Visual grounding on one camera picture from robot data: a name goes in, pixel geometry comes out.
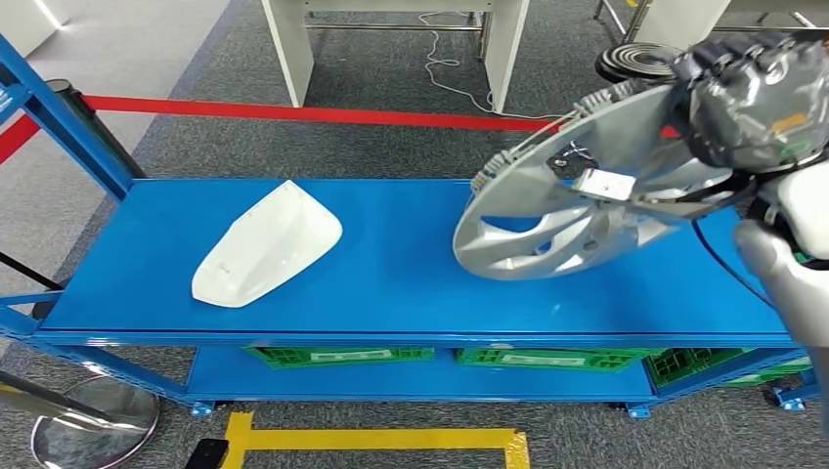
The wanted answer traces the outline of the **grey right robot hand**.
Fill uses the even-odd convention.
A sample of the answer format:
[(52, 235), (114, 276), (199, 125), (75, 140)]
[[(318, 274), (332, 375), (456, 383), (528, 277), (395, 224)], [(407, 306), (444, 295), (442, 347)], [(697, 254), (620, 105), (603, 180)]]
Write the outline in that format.
[(817, 158), (828, 143), (828, 51), (782, 32), (704, 40), (671, 62), (680, 129), (707, 165), (763, 173)]

